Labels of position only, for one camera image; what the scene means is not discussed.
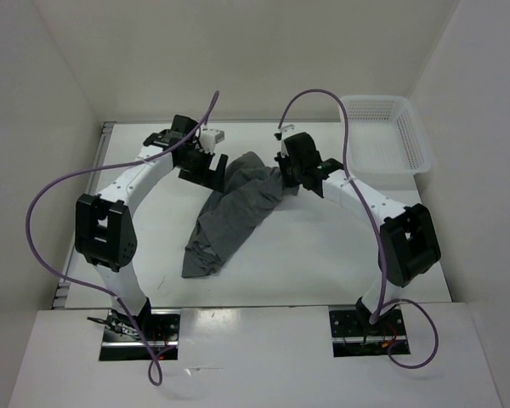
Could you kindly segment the grey cotton shorts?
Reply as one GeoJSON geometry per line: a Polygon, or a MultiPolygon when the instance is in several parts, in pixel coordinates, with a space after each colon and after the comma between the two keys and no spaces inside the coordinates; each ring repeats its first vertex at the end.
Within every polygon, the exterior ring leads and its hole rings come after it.
{"type": "Polygon", "coordinates": [[[224,190],[214,191],[202,206],[184,249],[181,277],[205,278],[220,272],[286,196],[281,170],[268,167],[248,151],[233,160],[224,174],[224,190]]]}

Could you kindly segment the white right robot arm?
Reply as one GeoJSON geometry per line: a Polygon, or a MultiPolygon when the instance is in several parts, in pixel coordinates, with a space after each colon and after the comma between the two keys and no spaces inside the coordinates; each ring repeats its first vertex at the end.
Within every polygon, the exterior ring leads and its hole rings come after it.
{"type": "Polygon", "coordinates": [[[408,206],[389,198],[335,159],[322,160],[308,133],[293,134],[280,144],[275,160],[285,186],[302,186],[372,228],[380,276],[358,300],[355,321],[365,334],[378,332],[385,325],[385,315],[400,301],[402,290],[441,259],[430,211],[421,203],[408,206]]]}

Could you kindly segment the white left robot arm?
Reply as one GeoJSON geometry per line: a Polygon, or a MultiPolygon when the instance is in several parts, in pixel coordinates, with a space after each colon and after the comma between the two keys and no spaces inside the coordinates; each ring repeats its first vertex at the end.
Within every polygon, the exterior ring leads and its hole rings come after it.
{"type": "Polygon", "coordinates": [[[224,187],[228,157],[221,155],[211,169],[224,131],[211,129],[187,116],[176,115],[172,125],[148,136],[133,166],[94,195],[76,202],[75,249],[99,273],[113,300],[108,327],[140,340],[153,323],[150,300],[142,291],[133,258],[138,239],[133,225],[137,208],[173,169],[180,178],[211,190],[224,187]]]}

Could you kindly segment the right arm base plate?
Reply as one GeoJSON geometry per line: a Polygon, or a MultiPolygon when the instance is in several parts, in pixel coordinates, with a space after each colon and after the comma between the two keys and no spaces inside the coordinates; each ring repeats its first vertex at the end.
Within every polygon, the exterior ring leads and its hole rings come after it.
{"type": "Polygon", "coordinates": [[[355,308],[330,309],[332,352],[334,358],[408,355],[411,353],[405,322],[400,309],[376,326],[364,326],[355,308]]]}

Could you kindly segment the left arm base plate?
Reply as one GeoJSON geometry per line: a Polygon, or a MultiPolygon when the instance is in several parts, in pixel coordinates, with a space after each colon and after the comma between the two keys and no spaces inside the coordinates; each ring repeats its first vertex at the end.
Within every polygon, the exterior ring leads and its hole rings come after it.
{"type": "MultiPolygon", "coordinates": [[[[158,360],[177,360],[179,354],[180,311],[154,309],[140,328],[158,360]]],[[[150,354],[139,333],[123,316],[109,311],[105,318],[89,317],[104,327],[99,361],[149,361],[150,354]]]]}

